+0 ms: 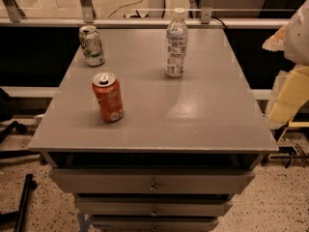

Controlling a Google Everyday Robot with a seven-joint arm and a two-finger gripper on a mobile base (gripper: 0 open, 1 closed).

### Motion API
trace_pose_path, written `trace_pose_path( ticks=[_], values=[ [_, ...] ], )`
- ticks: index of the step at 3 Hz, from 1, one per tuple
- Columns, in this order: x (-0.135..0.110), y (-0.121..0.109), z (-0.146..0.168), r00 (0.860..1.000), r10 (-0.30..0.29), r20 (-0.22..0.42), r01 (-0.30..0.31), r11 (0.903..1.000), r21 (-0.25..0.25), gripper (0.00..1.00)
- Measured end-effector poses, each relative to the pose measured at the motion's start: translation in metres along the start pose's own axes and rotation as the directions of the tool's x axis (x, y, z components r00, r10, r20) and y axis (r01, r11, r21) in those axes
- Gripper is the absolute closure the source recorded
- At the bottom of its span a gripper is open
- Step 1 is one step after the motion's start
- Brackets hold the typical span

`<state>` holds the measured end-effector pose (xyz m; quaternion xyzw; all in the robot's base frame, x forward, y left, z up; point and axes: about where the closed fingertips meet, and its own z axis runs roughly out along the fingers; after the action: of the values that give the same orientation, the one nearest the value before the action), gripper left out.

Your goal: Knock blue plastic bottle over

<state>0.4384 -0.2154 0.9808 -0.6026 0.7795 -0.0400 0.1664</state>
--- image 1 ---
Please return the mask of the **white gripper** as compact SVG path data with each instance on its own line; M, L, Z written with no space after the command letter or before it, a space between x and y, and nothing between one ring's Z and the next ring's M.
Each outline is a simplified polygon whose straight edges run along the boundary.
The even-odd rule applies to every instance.
M267 124L283 127L309 101L309 0L291 17L288 26L283 25L265 40L262 49L284 50L288 60L301 64L289 72L279 72L267 103Z

